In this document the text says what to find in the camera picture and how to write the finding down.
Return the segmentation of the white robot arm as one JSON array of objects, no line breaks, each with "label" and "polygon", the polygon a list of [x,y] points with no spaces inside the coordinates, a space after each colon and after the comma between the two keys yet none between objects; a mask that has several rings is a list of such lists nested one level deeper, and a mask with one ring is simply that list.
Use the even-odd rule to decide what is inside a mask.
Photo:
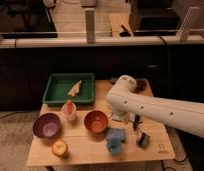
[{"label": "white robot arm", "polygon": [[133,113],[204,138],[204,103],[136,94],[137,81],[120,76],[108,91],[107,103],[118,116]]}]

